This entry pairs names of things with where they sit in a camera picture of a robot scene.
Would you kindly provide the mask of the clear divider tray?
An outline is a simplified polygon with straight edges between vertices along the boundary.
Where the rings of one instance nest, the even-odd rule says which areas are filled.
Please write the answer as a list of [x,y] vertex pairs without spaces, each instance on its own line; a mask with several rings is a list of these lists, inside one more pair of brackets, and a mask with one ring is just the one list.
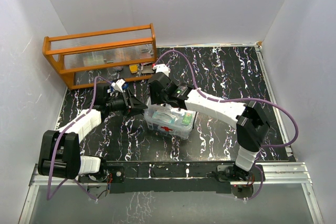
[[165,123],[176,127],[189,127],[194,121],[196,113],[183,109],[156,109],[148,110],[147,115],[153,122]]

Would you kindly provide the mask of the green small packet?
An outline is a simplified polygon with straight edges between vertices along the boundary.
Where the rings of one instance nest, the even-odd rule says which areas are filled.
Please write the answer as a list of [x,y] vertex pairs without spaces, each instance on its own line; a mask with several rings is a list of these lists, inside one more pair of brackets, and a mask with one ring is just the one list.
[[190,125],[192,118],[192,113],[185,113],[182,119],[182,125]]

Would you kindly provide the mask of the white teal ointment tube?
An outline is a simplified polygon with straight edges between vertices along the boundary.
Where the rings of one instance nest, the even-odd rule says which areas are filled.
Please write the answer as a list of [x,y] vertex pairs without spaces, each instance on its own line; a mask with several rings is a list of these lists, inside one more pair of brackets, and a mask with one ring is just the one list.
[[155,111],[152,115],[152,118],[165,123],[173,123],[176,119],[176,116],[168,112]]

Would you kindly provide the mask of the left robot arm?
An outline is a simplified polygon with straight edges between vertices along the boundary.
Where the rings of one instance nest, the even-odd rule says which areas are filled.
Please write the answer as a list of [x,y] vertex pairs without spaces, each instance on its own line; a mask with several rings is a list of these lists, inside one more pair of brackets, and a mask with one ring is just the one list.
[[42,176],[75,179],[90,174],[96,181],[108,177],[108,168],[96,156],[80,155],[80,143],[112,112],[124,116],[144,113],[148,106],[141,102],[124,84],[98,85],[93,90],[93,98],[88,109],[71,122],[57,130],[43,134],[38,173]]

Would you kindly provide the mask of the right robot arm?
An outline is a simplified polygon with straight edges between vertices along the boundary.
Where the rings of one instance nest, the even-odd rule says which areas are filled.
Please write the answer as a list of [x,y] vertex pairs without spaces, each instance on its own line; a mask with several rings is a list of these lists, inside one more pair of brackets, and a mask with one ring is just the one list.
[[225,171],[225,176],[247,180],[253,174],[252,167],[270,129],[260,103],[229,102],[187,83],[177,85],[162,72],[154,74],[148,85],[153,104],[166,103],[173,108],[206,114],[233,127],[239,150],[234,165]]

